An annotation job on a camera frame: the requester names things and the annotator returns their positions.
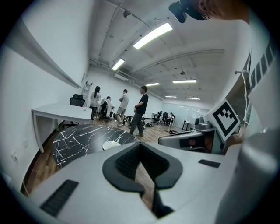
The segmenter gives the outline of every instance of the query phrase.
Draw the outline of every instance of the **wall outlet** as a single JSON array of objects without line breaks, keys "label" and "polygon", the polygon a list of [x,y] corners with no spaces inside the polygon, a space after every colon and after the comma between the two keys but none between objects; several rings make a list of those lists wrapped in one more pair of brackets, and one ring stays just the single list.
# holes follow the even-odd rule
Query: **wall outlet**
[{"label": "wall outlet", "polygon": [[28,146],[28,139],[27,138],[23,139],[22,143],[23,143],[24,147],[26,148]]},{"label": "wall outlet", "polygon": [[14,162],[18,161],[18,156],[17,156],[17,154],[16,154],[15,151],[12,152],[11,157],[12,157],[12,159],[13,159]]}]

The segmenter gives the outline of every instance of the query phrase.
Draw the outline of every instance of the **white cup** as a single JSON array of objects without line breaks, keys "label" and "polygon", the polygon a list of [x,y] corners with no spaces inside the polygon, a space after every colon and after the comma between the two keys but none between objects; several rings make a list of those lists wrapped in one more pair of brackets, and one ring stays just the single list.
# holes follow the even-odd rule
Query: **white cup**
[{"label": "white cup", "polygon": [[111,149],[111,148],[114,148],[114,147],[117,147],[117,146],[120,146],[121,144],[118,143],[118,142],[113,142],[113,141],[108,141],[108,142],[105,142],[103,144],[103,150],[107,150],[107,149]]}]

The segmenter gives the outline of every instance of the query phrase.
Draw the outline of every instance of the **jeans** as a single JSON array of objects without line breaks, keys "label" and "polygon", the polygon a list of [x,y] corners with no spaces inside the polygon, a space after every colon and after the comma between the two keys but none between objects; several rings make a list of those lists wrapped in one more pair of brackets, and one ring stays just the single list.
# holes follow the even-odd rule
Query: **jeans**
[{"label": "jeans", "polygon": [[119,107],[117,113],[115,114],[117,117],[117,120],[119,122],[119,124],[123,123],[123,119],[124,119],[124,114],[125,114],[126,110],[122,107]]},{"label": "jeans", "polygon": [[89,108],[91,108],[91,119],[93,120],[93,117],[95,116],[95,113],[97,111],[97,107],[92,107],[92,106],[89,106]]},{"label": "jeans", "polygon": [[143,134],[142,116],[143,114],[134,114],[130,124],[130,134],[133,134],[136,126],[138,127],[139,134]]}]

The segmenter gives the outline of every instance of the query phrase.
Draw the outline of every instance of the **black marble table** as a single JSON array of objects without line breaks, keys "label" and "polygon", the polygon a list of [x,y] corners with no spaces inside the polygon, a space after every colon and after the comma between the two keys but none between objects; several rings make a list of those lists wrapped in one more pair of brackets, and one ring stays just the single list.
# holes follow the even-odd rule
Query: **black marble table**
[{"label": "black marble table", "polygon": [[90,153],[102,151],[104,142],[115,141],[121,145],[138,141],[130,133],[104,125],[78,125],[60,132],[53,140],[52,155],[61,168],[71,161]]}]

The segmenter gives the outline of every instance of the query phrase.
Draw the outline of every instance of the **office chair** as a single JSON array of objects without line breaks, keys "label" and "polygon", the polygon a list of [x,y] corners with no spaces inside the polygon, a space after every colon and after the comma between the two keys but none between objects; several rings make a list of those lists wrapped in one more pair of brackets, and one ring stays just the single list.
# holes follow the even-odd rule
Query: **office chair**
[{"label": "office chair", "polygon": [[79,94],[74,94],[73,98],[75,99],[83,99],[83,95],[79,95]]},{"label": "office chair", "polygon": [[[74,97],[71,97],[70,98],[70,105],[73,105],[73,106],[78,106],[78,107],[82,107],[84,105],[84,99],[77,99],[77,98],[74,98]],[[74,124],[73,121],[71,121],[70,124],[63,124],[62,127],[64,128],[65,126],[68,126],[68,127],[73,127],[73,126],[77,126],[79,124]]]},{"label": "office chair", "polygon": [[163,118],[162,118],[162,122],[161,123],[164,123],[164,125],[167,125],[168,123],[168,121],[167,121],[167,118],[168,118],[168,113],[167,112],[165,112],[163,115]]},{"label": "office chair", "polygon": [[158,125],[158,123],[159,123],[159,120],[160,120],[160,118],[161,118],[161,114],[162,114],[162,111],[160,111],[160,112],[158,112],[157,113],[157,115],[154,115],[154,118],[153,118],[153,124],[157,124]]},{"label": "office chair", "polygon": [[101,105],[101,117],[99,117],[99,120],[101,119],[105,119],[106,122],[108,122],[109,120],[112,120],[110,117],[107,117],[107,102],[104,101],[104,103]]}]

